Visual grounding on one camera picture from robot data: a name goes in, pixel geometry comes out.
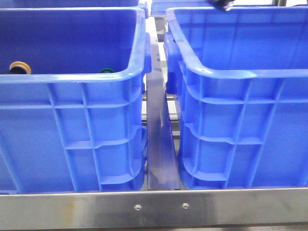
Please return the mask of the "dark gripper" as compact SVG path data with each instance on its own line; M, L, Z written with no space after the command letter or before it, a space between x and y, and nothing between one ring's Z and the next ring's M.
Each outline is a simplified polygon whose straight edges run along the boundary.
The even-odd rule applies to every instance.
M208 3L216 9L229 11L234 5L234 0L208 0Z

